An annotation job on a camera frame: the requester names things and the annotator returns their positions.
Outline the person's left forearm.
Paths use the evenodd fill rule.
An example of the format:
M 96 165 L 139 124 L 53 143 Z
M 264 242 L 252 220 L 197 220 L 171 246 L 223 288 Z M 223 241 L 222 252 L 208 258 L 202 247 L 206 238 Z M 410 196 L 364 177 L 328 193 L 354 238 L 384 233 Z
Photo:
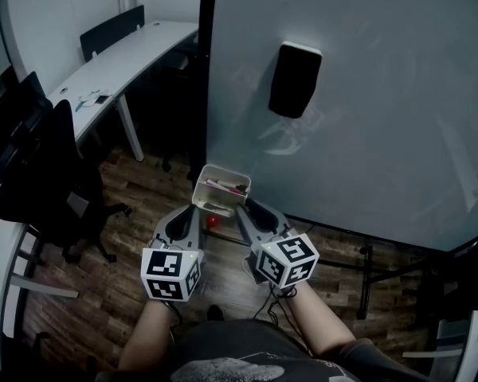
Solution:
M 143 372 L 156 368 L 167 354 L 175 319 L 173 310 L 164 302 L 148 300 L 123 347 L 118 369 Z

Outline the papers on desk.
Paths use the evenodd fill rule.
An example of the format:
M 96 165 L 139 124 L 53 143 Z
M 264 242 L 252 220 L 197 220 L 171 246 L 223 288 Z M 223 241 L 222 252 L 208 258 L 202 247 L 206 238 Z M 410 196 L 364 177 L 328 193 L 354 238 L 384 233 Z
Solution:
M 78 112 L 83 107 L 93 107 L 94 105 L 101 105 L 105 103 L 112 95 L 107 89 L 97 89 L 85 96 L 80 96 L 75 112 Z

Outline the black whiteboard eraser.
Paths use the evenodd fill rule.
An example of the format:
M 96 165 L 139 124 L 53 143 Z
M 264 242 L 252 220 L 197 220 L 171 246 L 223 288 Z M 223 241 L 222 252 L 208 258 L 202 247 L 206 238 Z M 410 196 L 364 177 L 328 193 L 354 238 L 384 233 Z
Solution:
M 300 118 L 315 92 L 322 58 L 318 49 L 284 41 L 276 61 L 268 108 L 279 116 Z

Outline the black desk divider panel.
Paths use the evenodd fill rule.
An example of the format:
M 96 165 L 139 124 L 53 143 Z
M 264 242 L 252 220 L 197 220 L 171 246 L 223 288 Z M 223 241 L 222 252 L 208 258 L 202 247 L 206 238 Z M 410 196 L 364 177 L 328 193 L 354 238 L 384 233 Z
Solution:
M 144 5 L 125 11 L 80 35 L 83 57 L 89 62 L 116 42 L 144 27 Z
M 48 103 L 36 72 L 31 72 L 18 87 L 19 97 L 27 103 Z

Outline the large black-framed whiteboard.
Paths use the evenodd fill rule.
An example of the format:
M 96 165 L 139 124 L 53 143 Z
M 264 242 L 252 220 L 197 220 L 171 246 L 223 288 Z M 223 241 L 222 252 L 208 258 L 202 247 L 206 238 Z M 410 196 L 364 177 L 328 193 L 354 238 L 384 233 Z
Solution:
M 298 119 L 280 46 L 323 54 Z M 214 0 L 206 159 L 289 215 L 451 251 L 478 237 L 478 0 Z

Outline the white plastic marker box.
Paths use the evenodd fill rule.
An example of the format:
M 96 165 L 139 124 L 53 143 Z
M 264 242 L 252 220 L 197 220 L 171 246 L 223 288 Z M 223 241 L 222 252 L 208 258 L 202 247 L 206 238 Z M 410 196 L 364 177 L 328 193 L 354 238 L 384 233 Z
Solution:
M 228 185 L 234 186 L 242 191 L 249 192 L 251 190 L 251 179 L 250 177 L 237 173 L 232 170 L 227 170 L 219 166 L 212 164 L 204 165 L 202 171 L 198 177 L 196 186 L 194 188 L 192 203 L 199 207 L 199 204 L 202 202 L 209 202 L 212 204 L 220 205 L 233 210 L 232 217 L 235 215 L 235 210 L 238 205 L 243 205 L 247 197 L 240 196 L 230 191 L 223 189 L 215 188 L 211 185 L 206 184 L 206 179 L 211 179 L 213 181 L 219 181 L 220 183 L 227 183 Z

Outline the person's dark printed shirt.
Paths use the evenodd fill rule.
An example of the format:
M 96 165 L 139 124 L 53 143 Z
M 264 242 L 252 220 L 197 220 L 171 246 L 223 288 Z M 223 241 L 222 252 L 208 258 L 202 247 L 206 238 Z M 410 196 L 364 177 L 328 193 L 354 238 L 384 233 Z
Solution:
M 269 322 L 203 322 L 163 363 L 144 372 L 102 372 L 96 382 L 431 382 L 382 353 L 367 338 L 311 357 Z

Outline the black mesh office chair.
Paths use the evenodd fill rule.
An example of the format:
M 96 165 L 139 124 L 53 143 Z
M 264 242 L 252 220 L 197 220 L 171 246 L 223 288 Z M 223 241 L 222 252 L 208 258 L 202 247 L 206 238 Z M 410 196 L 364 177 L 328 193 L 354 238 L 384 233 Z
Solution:
M 95 244 L 110 263 L 100 233 L 107 218 L 131 207 L 104 203 L 99 170 L 78 153 L 72 109 L 30 99 L 0 109 L 0 219 L 26 224 L 42 242 L 61 248 L 67 263 L 81 240 Z

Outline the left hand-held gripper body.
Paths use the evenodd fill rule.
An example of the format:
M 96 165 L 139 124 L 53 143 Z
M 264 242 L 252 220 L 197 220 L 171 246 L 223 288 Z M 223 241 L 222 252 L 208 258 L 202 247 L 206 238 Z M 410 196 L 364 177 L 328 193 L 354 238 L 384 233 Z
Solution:
M 155 240 L 144 248 L 141 279 L 150 299 L 188 302 L 201 278 L 204 252 L 194 248 L 173 248 Z

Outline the person's right forearm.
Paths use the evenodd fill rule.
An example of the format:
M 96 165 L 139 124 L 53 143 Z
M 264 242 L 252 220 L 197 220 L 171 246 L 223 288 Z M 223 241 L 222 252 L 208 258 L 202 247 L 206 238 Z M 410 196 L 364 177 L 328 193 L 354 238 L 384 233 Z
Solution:
M 288 307 L 314 357 L 335 353 L 356 340 L 353 333 L 306 282 L 297 283 Z

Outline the white marker with black cap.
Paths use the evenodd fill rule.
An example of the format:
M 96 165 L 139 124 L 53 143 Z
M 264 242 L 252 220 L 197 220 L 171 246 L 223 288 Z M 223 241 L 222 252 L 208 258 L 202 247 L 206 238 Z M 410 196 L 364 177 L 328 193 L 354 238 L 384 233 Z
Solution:
M 209 202 L 202 202 L 199 204 L 199 207 L 201 209 L 205 209 L 207 211 L 211 211 L 213 213 L 217 213 L 223 216 L 231 216 L 233 214 L 232 209 L 229 209 L 220 205 L 212 204 Z

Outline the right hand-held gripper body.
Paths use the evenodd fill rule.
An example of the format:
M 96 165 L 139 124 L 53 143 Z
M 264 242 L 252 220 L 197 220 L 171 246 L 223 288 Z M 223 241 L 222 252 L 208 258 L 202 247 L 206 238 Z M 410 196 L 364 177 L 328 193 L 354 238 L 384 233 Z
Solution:
M 313 243 L 300 234 L 253 245 L 247 262 L 257 283 L 286 289 L 308 280 L 318 260 Z

